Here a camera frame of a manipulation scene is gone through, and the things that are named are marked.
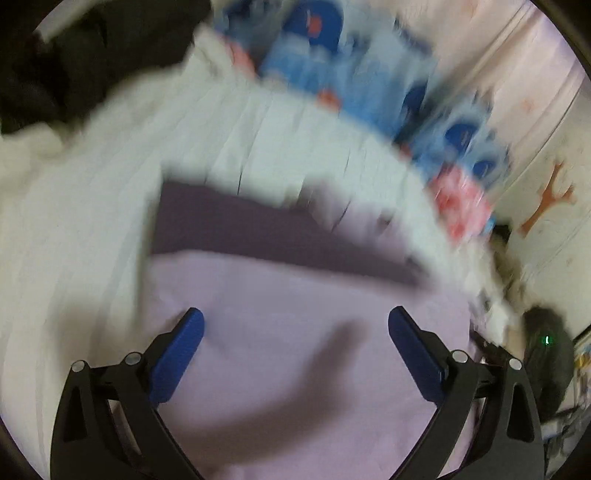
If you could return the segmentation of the lilac purple garment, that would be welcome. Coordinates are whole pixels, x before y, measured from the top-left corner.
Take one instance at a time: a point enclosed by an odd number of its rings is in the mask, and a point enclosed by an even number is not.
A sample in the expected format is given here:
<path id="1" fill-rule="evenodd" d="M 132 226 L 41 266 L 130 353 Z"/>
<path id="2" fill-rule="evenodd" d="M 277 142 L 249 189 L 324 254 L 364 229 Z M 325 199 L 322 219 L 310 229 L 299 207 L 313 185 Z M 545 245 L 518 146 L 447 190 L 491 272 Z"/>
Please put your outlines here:
<path id="1" fill-rule="evenodd" d="M 208 479 L 389 478 L 434 412 L 390 312 L 469 344 L 467 297 L 401 249 L 381 256 L 307 213 L 202 185 L 162 185 L 143 294 L 147 337 L 204 314 L 160 415 Z"/>

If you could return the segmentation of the black clothes pile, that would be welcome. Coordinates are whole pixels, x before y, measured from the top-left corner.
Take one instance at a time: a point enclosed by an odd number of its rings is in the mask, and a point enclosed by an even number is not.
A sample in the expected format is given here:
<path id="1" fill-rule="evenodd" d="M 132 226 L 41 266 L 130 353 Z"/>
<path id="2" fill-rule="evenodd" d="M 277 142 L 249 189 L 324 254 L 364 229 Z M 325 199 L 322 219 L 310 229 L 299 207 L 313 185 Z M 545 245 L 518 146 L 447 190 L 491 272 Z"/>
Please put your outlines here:
<path id="1" fill-rule="evenodd" d="M 86 117 L 127 78 L 179 64 L 208 1 L 107 1 L 50 40 L 37 28 L 55 1 L 1 4 L 1 132 Z"/>

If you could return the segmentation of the dark grey round device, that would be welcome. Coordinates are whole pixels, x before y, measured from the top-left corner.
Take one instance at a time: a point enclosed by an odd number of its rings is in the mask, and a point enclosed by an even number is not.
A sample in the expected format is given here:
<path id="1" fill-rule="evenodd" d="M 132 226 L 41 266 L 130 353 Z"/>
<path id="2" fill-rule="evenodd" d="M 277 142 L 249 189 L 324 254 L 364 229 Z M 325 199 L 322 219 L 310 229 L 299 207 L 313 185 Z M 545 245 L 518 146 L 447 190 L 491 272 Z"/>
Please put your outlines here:
<path id="1" fill-rule="evenodd" d="M 563 318 L 552 308 L 535 305 L 525 311 L 526 347 L 523 364 L 541 423 L 562 404 L 574 375 L 574 344 Z"/>

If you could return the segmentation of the pink red crumpled cloth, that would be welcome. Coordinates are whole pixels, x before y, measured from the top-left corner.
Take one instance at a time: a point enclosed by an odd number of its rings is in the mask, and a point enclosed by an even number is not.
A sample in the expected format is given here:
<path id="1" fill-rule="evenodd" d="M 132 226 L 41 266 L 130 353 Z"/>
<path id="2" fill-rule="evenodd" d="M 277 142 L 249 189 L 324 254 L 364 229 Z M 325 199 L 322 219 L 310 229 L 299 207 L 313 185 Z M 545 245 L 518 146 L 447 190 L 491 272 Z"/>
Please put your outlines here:
<path id="1" fill-rule="evenodd" d="M 454 243 L 464 243 L 490 232 L 492 206 L 480 184 L 462 168 L 445 166 L 428 188 Z"/>

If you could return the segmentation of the white striped bed sheet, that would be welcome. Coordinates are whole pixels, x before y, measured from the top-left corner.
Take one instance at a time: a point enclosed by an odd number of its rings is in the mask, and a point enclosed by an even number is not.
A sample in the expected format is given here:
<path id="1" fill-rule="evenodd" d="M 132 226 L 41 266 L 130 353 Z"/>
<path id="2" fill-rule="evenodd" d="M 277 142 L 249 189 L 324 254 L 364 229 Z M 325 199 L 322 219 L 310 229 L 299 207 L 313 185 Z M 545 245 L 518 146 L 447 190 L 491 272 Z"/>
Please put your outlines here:
<path id="1" fill-rule="evenodd" d="M 394 212 L 432 272 L 471 297 L 501 296 L 486 242 L 449 241 L 389 142 L 246 78 L 202 28 L 181 66 L 130 81 L 71 135 L 41 125 L 1 143 L 1 417 L 42 478 L 69 364 L 137 337 L 140 262 L 167 175 L 276 205 L 327 181 Z"/>

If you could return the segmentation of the pale pink sheer curtain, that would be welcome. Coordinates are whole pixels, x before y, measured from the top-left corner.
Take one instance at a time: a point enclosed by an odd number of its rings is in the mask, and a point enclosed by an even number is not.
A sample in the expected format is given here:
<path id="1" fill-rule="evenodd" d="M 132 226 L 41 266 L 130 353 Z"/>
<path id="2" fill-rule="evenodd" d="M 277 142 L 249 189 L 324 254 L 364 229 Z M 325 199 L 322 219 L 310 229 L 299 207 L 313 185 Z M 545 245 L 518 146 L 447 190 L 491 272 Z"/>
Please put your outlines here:
<path id="1" fill-rule="evenodd" d="M 489 126 L 508 146 L 503 187 L 533 160 L 583 82 L 568 42 L 530 1 L 370 1 L 429 43 L 452 95 L 477 91 L 493 104 Z"/>

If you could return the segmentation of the blue whale print curtain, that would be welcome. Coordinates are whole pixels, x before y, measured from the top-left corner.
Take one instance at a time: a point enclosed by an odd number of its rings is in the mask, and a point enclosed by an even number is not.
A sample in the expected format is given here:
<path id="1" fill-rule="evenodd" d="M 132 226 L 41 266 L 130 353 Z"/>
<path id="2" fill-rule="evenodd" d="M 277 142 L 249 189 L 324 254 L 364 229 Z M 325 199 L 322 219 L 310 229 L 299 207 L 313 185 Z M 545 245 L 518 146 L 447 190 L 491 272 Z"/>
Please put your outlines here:
<path id="1" fill-rule="evenodd" d="M 510 171 L 489 126 L 493 104 L 452 95 L 431 45 L 359 1 L 235 1 L 215 28 L 264 79 L 325 100 L 408 152 L 431 180 L 456 165 L 491 189 Z"/>

